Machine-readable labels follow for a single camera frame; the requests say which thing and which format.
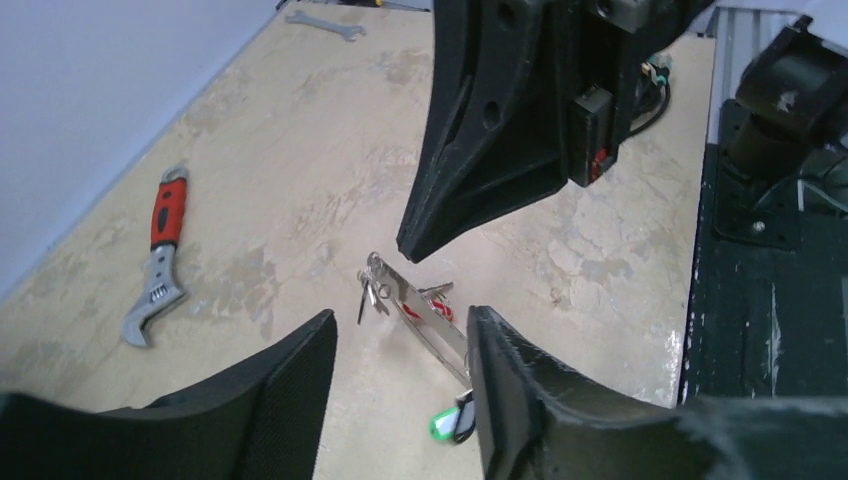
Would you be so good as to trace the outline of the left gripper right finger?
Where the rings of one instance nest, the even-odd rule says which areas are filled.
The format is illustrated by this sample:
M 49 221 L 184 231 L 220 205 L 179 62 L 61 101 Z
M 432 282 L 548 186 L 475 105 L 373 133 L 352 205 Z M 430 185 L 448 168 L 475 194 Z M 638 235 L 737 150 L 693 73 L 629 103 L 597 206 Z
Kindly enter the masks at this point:
M 488 479 L 843 479 L 847 402 L 698 397 L 677 408 L 599 384 L 468 310 L 475 421 Z

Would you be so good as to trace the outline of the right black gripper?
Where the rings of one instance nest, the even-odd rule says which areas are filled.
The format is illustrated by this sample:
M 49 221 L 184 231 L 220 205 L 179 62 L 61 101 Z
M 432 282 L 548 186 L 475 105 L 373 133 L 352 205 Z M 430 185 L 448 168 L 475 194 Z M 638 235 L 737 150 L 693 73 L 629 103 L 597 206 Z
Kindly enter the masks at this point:
M 463 233 L 568 181 L 560 19 L 576 86 L 569 177 L 586 187 L 615 162 L 636 119 L 642 64 L 710 1 L 438 1 L 434 72 L 418 170 L 396 237 L 418 263 Z

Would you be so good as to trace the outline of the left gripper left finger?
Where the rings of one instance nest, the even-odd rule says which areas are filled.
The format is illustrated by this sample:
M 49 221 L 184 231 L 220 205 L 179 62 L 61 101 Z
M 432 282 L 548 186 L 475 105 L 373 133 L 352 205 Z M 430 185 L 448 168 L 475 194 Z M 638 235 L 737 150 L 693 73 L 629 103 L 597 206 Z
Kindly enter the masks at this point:
M 309 479 L 337 351 L 323 310 L 282 340 L 143 408 L 1 397 L 5 479 Z

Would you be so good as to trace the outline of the key with green tag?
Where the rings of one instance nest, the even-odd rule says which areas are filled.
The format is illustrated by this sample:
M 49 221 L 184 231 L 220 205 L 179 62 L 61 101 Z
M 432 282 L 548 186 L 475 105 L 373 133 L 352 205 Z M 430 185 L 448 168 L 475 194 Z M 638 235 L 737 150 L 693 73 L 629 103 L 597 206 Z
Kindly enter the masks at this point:
M 438 442 L 451 442 L 459 420 L 458 407 L 450 407 L 436 415 L 429 422 L 429 433 Z

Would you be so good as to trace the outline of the key with red tag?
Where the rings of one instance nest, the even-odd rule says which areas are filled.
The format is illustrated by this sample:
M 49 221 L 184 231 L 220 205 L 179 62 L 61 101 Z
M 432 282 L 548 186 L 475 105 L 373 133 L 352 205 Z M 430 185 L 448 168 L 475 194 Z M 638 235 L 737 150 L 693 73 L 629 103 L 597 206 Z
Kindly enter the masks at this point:
M 428 304 L 430 305 L 430 309 L 438 314 L 441 318 L 447 320 L 450 323 L 455 321 L 453 309 L 450 306 L 450 303 L 444 300 L 429 300 Z M 411 318 L 414 322 L 418 324 L 422 324 L 424 322 L 423 317 L 411 309 L 407 304 L 402 305 L 402 310 L 404 314 Z

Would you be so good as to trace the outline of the silver open-end spanner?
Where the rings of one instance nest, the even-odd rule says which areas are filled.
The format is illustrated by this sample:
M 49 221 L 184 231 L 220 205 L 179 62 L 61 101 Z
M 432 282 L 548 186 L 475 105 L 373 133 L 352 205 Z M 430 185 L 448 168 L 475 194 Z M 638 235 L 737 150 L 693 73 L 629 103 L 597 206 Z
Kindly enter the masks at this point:
M 306 25 L 338 34 L 348 42 L 354 42 L 359 36 L 364 36 L 366 34 L 366 30 L 360 25 L 343 25 L 334 23 L 329 20 L 310 16 L 302 10 L 296 10 L 292 14 L 286 14 L 285 20 L 290 24 Z

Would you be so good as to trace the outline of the yellow black screwdriver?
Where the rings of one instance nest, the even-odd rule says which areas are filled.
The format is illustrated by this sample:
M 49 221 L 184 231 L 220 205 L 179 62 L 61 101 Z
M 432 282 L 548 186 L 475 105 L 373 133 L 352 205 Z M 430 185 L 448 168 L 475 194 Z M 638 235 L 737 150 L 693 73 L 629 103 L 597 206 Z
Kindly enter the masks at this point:
M 429 12 L 433 0 L 337 0 L 338 4 L 372 8 L 389 8 L 408 11 Z

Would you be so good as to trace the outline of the red handled adjustable wrench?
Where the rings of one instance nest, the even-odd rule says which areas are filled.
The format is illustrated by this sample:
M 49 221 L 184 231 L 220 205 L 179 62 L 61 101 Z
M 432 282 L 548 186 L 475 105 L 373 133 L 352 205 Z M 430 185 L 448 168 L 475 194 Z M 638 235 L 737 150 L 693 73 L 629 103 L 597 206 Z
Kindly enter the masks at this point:
M 122 320 L 121 337 L 129 345 L 150 348 L 147 325 L 175 308 L 186 295 L 174 275 L 174 264 L 186 210 L 188 169 L 168 168 L 155 197 L 150 229 L 150 263 L 138 300 Z

